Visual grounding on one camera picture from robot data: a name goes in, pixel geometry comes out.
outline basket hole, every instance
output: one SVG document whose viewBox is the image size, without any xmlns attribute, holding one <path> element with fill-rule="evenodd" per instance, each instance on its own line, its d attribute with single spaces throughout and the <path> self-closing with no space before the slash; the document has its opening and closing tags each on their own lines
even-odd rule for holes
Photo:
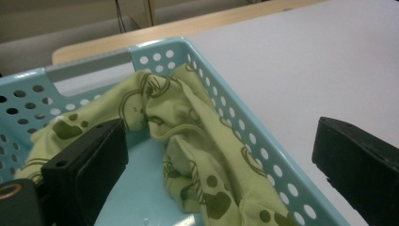
<svg viewBox="0 0 399 226">
<path fill-rule="evenodd" d="M 235 111 L 234 111 L 234 109 L 232 109 L 232 108 L 230 107 L 229 111 L 230 111 L 230 115 L 234 118 L 234 117 L 235 117 Z"/>
<path fill-rule="evenodd" d="M 272 184 L 272 186 L 276 185 L 276 181 L 271 175 L 267 174 L 267 179 L 269 179 L 269 182 Z"/>
<path fill-rule="evenodd" d="M 88 103 L 90 103 L 88 99 L 83 99 L 80 101 L 80 105 L 87 105 Z"/>
<path fill-rule="evenodd" d="M 173 55 L 174 55 L 173 50 L 167 50 L 167 57 L 168 57 L 168 58 L 172 58 Z"/>
<path fill-rule="evenodd" d="M 7 101 L 7 97 L 0 96 L 0 103 L 5 103 Z"/>
<path fill-rule="evenodd" d="M 240 129 L 246 130 L 246 124 L 242 120 L 238 121 L 238 125 L 240 126 Z"/>
<path fill-rule="evenodd" d="M 252 142 L 252 144 L 256 144 L 256 137 L 253 134 L 249 134 L 249 140 Z"/>
<path fill-rule="evenodd" d="M 61 114 L 61 111 L 58 108 L 53 108 L 50 110 L 50 113 L 54 116 Z"/>
<path fill-rule="evenodd" d="M 305 204 L 305 205 L 303 206 L 303 208 L 305 209 L 306 214 L 307 214 L 310 218 L 312 218 L 312 219 L 316 219 L 316 218 L 317 218 L 316 212 L 314 212 L 314 210 L 313 210 L 313 208 L 311 208 L 311 206 Z"/>
<path fill-rule="evenodd" d="M 14 91 L 14 96 L 21 98 L 21 97 L 26 96 L 26 92 L 24 92 L 22 90 L 16 90 L 16 91 Z"/>
<path fill-rule="evenodd" d="M 220 115 L 221 117 L 223 117 L 223 115 L 224 115 L 223 110 L 222 110 L 221 108 L 219 108 L 219 115 Z"/>
<path fill-rule="evenodd" d="M 168 68 L 169 69 L 174 69 L 176 67 L 176 64 L 174 62 L 168 63 Z"/>
<path fill-rule="evenodd" d="M 299 194 L 298 190 L 296 189 L 296 187 L 293 184 L 288 184 L 288 190 L 295 197 L 298 196 L 298 194 Z"/>
<path fill-rule="evenodd" d="M 76 108 L 76 106 L 73 105 L 73 104 L 67 104 L 67 105 L 65 106 L 65 108 L 66 108 L 67 110 L 74 110 L 74 109 Z"/>
<path fill-rule="evenodd" d="M 32 88 L 35 92 L 43 92 L 44 91 L 44 87 L 40 86 L 40 85 L 36 85 Z"/>
<path fill-rule="evenodd" d="M 62 160 L 62 161 L 59 161 L 56 163 L 56 167 L 62 168 L 62 167 L 65 167 L 67 164 L 68 164 L 68 161 Z"/>
<path fill-rule="evenodd" d="M 45 105 L 51 105 L 53 103 L 53 99 L 50 97 L 45 97 L 41 100 Z"/>
<path fill-rule="evenodd" d="M 238 131 L 234 131 L 234 134 L 239 140 L 241 140 L 241 135 L 238 133 Z"/>
<path fill-rule="evenodd" d="M 261 148 L 261 155 L 262 155 L 262 157 L 263 157 L 264 160 L 269 159 L 269 153 L 268 153 L 267 150 L 264 149 L 264 148 Z"/>
<path fill-rule="evenodd" d="M 252 149 L 250 149 L 249 145 L 246 144 L 246 147 L 249 150 L 249 152 L 252 153 Z"/>
<path fill-rule="evenodd" d="M 156 66 L 155 70 L 156 70 L 158 73 L 161 73 L 161 72 L 164 70 L 164 67 L 163 67 L 162 65 L 158 65 L 158 66 Z"/>
<path fill-rule="evenodd" d="M 209 80 L 209 77 L 206 77 L 205 78 L 205 82 L 206 82 L 206 85 L 209 87 L 209 86 L 211 86 L 211 80 Z"/>
<path fill-rule="evenodd" d="M 27 130 L 27 133 L 28 133 L 28 134 L 33 134 L 33 133 L 35 133 L 36 131 L 38 131 L 38 130 L 35 129 L 35 128 L 30 128 L 30 129 Z"/>
<path fill-rule="evenodd" d="M 37 120 L 43 120 L 44 118 L 46 118 L 43 114 L 36 114 L 35 115 L 35 119 Z"/>
<path fill-rule="evenodd" d="M 226 105 L 226 99 L 223 96 L 220 97 L 220 101 L 222 102 L 222 105 Z"/>
<path fill-rule="evenodd" d="M 274 165 L 273 170 L 276 173 L 276 175 L 278 175 L 278 177 L 282 177 L 282 170 L 278 165 Z"/>
<path fill-rule="evenodd" d="M 9 168 L 9 173 L 11 173 L 11 175 L 15 174 L 15 168 Z"/>
<path fill-rule="evenodd" d="M 18 145 L 17 143 L 13 143 L 12 144 L 12 147 L 15 149 L 15 150 L 20 150 L 20 145 Z"/>
<path fill-rule="evenodd" d="M 14 162 L 18 162 L 18 161 L 19 161 L 18 156 L 15 155 L 15 154 L 13 154 L 13 155 L 11 156 L 11 159 L 12 159 L 12 161 L 14 161 Z"/>
<path fill-rule="evenodd" d="M 161 60 L 161 55 L 160 55 L 159 53 L 156 53 L 156 54 L 154 54 L 154 55 L 152 56 L 152 58 L 153 58 L 153 60 L 155 60 L 155 61 L 159 61 L 159 60 Z"/>
<path fill-rule="evenodd" d="M 231 121 L 230 120 L 226 120 L 226 122 L 227 122 L 227 124 L 230 126 L 230 128 L 231 128 L 231 126 L 232 126 L 232 123 L 231 123 Z"/>
<path fill-rule="evenodd" d="M 29 121 L 27 119 L 20 119 L 18 120 L 18 124 L 28 124 Z"/>
<path fill-rule="evenodd" d="M 259 159 L 257 158 L 257 159 L 255 159 L 255 161 L 258 163 L 258 165 L 259 165 L 261 168 L 263 168 L 263 164 L 262 164 L 262 161 L 261 161 L 261 160 L 259 160 Z"/>
<path fill-rule="evenodd" d="M 298 224 L 305 225 L 305 219 L 299 213 L 294 212 L 294 218 L 296 219 L 296 222 L 298 222 Z"/>
<path fill-rule="evenodd" d="M 149 59 L 146 56 L 142 56 L 140 58 L 140 63 L 141 64 L 147 64 L 149 62 Z"/>
<path fill-rule="evenodd" d="M 215 94 L 215 96 L 217 96 L 217 88 L 216 87 L 214 87 L 214 94 Z"/>
<path fill-rule="evenodd" d="M 25 104 L 25 108 L 26 108 L 26 109 L 29 109 L 29 110 L 35 109 L 35 108 L 36 108 L 36 105 L 33 104 L 33 103 L 26 103 L 26 104 Z"/>
<path fill-rule="evenodd" d="M 281 198 L 282 202 L 285 204 L 289 204 L 290 200 L 288 199 L 287 195 L 285 195 L 283 192 L 279 193 L 279 197 Z"/>
<path fill-rule="evenodd" d="M 0 135 L 0 139 L 1 139 L 1 141 L 5 142 L 5 143 L 8 141 L 8 139 L 5 135 Z"/>
<path fill-rule="evenodd" d="M 18 109 L 17 108 L 9 108 L 9 109 L 7 109 L 7 111 L 6 111 L 9 115 L 16 115 L 16 114 L 18 114 Z"/>
</svg>

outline green fabric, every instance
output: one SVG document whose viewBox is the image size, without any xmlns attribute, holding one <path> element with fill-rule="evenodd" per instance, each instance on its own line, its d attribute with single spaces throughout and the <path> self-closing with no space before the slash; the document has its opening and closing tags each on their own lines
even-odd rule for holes
<svg viewBox="0 0 399 226">
<path fill-rule="evenodd" d="M 164 182 L 185 212 L 206 225 L 295 225 L 274 187 L 213 104 L 189 65 L 170 77 L 137 72 L 96 101 L 58 116 L 32 136 L 17 178 L 41 180 L 40 167 L 88 129 L 123 118 L 127 131 L 150 126 L 166 144 Z"/>
</svg>

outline printed pattern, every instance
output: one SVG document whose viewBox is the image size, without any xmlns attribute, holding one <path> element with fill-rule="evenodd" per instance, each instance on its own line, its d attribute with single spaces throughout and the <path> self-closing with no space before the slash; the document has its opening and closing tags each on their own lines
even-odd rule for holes
<svg viewBox="0 0 399 226">
<path fill-rule="evenodd" d="M 127 131 L 149 126 L 152 138 L 165 142 L 166 189 L 182 210 L 199 209 L 205 225 L 295 225 L 188 64 L 170 77 L 137 72 L 96 101 L 50 121 L 32 137 L 34 149 L 17 174 L 40 181 L 40 167 L 56 152 L 115 118 L 124 120 Z"/>
</svg>

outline light blue basket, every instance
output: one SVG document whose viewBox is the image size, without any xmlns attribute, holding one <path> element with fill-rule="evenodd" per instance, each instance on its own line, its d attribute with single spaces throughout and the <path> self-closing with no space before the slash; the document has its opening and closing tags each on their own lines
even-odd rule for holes
<svg viewBox="0 0 399 226">
<path fill-rule="evenodd" d="M 0 182 L 11 180 L 26 159 L 32 147 L 32 133 L 54 116 L 87 104 L 112 86 L 93 76 L 105 73 L 115 83 L 120 78 L 104 70 L 133 64 L 136 71 L 167 75 L 184 63 L 197 71 L 216 111 L 263 166 L 298 225 L 349 225 L 199 51 L 182 38 L 146 42 L 127 50 L 1 78 Z M 73 79 L 83 74 L 91 74 L 86 80 L 91 83 L 89 89 L 96 89 L 77 88 L 80 82 Z M 60 94 L 56 84 L 69 80 L 72 82 L 66 85 L 67 89 L 77 89 L 79 94 Z M 199 215 L 181 213 L 163 188 L 164 146 L 151 140 L 148 130 L 128 137 L 130 163 L 96 225 L 175 225 L 184 221 L 192 223 L 187 225 L 201 225 Z"/>
</svg>

